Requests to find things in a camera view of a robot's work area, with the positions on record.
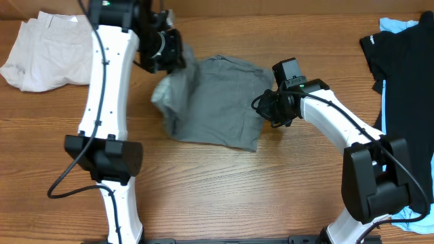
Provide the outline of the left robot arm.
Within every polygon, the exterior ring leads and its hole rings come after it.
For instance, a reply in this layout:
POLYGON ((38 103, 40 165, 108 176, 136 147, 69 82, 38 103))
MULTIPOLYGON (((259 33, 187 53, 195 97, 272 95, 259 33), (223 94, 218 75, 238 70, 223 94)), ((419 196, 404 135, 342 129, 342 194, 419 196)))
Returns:
POLYGON ((90 1, 85 15, 92 28, 90 86, 77 135, 65 137, 64 149, 101 192, 105 243, 144 243, 135 190, 143 147, 127 138, 131 71, 183 68, 182 39, 173 11, 154 12, 151 1, 90 1))

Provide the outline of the grey shorts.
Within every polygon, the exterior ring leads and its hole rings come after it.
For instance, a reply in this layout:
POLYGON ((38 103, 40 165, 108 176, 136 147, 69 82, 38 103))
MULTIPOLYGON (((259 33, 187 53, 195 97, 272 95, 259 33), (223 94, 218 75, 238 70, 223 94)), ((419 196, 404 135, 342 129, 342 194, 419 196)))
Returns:
POLYGON ((251 103, 272 88, 273 72, 231 56, 198 60, 190 45, 182 55, 186 68, 164 77, 151 96, 168 136, 256 151, 264 119, 251 103))

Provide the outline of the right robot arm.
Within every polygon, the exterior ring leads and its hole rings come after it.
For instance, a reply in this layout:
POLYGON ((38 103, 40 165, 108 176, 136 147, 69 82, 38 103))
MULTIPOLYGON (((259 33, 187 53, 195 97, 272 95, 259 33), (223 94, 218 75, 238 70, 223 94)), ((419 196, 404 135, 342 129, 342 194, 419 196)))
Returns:
POLYGON ((272 127, 299 117, 314 125, 342 153, 344 209, 319 235, 296 235, 289 243, 380 243, 369 236, 375 223, 411 203, 412 181, 406 141, 364 123, 321 79, 307 80, 295 58, 272 67, 277 90, 266 90, 252 108, 272 127))

